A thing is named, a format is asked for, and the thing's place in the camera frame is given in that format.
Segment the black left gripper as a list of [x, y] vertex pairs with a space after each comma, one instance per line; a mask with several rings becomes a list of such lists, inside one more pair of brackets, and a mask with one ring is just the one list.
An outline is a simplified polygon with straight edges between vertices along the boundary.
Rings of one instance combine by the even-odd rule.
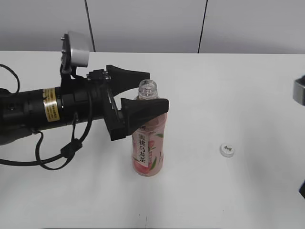
[[85, 139], [94, 120], [103, 119], [112, 141], [132, 135], [145, 123], [169, 110], [169, 100], [121, 99], [121, 111], [114, 97], [125, 91], [138, 88], [142, 80], [149, 80], [147, 72], [121, 69], [107, 65], [106, 70], [89, 72], [86, 78], [76, 74], [61, 73], [59, 89], [59, 115], [61, 125], [87, 122]]

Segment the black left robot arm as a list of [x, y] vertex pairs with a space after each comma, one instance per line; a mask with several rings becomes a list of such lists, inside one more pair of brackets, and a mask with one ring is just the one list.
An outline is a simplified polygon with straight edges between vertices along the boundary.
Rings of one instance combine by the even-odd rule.
[[112, 141], [132, 135], [150, 120], [169, 110], [167, 99], [122, 99], [118, 109], [114, 97], [137, 88], [149, 73], [107, 65], [87, 77], [61, 76], [59, 87], [0, 95], [0, 143], [9, 144], [46, 130], [103, 119]]

